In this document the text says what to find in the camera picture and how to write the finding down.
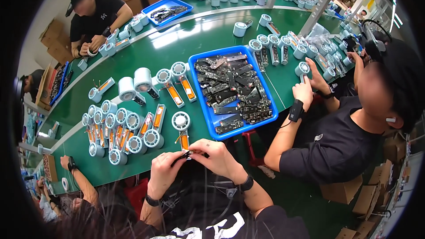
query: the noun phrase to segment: red stool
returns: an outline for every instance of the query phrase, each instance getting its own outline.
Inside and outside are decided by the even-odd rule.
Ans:
[[[143,199],[147,192],[147,182],[149,182],[148,179],[143,178],[139,181],[138,186],[124,188],[124,194],[127,196],[128,200],[130,200],[138,218],[140,217]]]

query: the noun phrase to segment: graphic print on shirt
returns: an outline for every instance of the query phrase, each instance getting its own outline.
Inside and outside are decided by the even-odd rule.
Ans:
[[[232,238],[238,233],[238,231],[245,224],[245,221],[243,220],[242,215],[239,212],[236,212],[233,216],[236,218],[236,223],[230,228],[228,229],[219,228],[226,224],[227,219],[224,219],[221,222],[217,223],[216,225],[208,226],[205,230],[214,228],[214,239]],[[186,236],[186,235],[187,235],[186,239],[202,238],[202,231],[197,227],[189,227],[184,231],[180,230],[180,228],[177,227],[172,232],[175,232],[177,236],[175,235],[155,236],[155,237],[152,237],[151,239],[182,239],[181,236]]]

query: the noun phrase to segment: smartwatch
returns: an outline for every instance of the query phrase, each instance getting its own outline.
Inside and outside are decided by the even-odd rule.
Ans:
[[[106,29],[103,31],[102,35],[106,38],[108,38],[109,35],[111,35],[112,33],[110,32],[110,27],[106,27]]]
[[[146,192],[146,195],[145,195],[145,200],[146,200],[146,202],[147,202],[149,205],[151,205],[152,207],[158,207],[158,206],[161,204],[161,202],[160,202],[159,200],[155,200],[155,199],[151,198],[151,197],[147,194],[147,192]]]
[[[323,94],[323,92],[321,92],[321,91],[316,91],[316,93],[319,94],[323,99],[330,99],[332,97],[335,97],[334,89],[332,88],[331,85],[328,85],[328,86],[329,86],[329,90],[331,91],[331,93],[329,93],[327,95]]]
[[[247,180],[243,184],[239,185],[239,189],[241,190],[242,193],[244,193],[245,191],[248,191],[249,189],[251,189],[253,185],[254,185],[254,178],[252,178],[252,176],[248,174]]]

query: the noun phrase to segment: hand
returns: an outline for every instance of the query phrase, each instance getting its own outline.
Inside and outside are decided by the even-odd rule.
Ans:
[[[88,50],[89,46],[90,46],[89,43],[83,43],[82,44],[80,52],[79,52],[80,56],[87,56],[88,55],[87,50]]]
[[[304,77],[305,83],[297,83],[292,87],[294,98],[303,102],[304,111],[308,111],[311,102],[313,101],[313,90],[311,89],[310,80],[307,76]]]
[[[347,52],[347,56],[351,58],[354,63],[363,61],[356,52]]]
[[[174,182],[178,170],[186,159],[178,160],[173,167],[171,167],[171,164],[184,153],[183,151],[164,152],[152,160],[151,179],[147,183],[147,194],[152,199],[161,199]]]
[[[60,164],[65,170],[68,170],[69,156],[64,155],[60,158]]]
[[[326,80],[322,77],[322,75],[317,70],[316,63],[312,61],[310,58],[305,58],[305,61],[310,66],[310,71],[312,76],[310,80],[311,87],[318,89],[324,94],[330,93],[331,91],[329,90],[329,86],[326,83]]]
[[[189,150],[206,152],[210,157],[206,158],[198,153],[191,154],[190,157],[213,173],[229,178],[235,185],[243,184],[247,180],[247,173],[233,158],[224,143],[200,139],[191,144]]]
[[[99,47],[103,45],[105,41],[106,41],[106,37],[104,37],[103,35],[93,36],[93,38],[91,39],[91,44],[90,44],[90,51],[97,52],[99,50]]]

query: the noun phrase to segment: finger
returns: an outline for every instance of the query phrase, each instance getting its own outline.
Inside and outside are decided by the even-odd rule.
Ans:
[[[211,167],[212,161],[205,158],[205,156],[194,153],[194,154],[191,154],[189,157],[191,157],[192,159],[194,159],[195,161],[199,162],[200,164],[202,164],[203,166],[207,168]]]

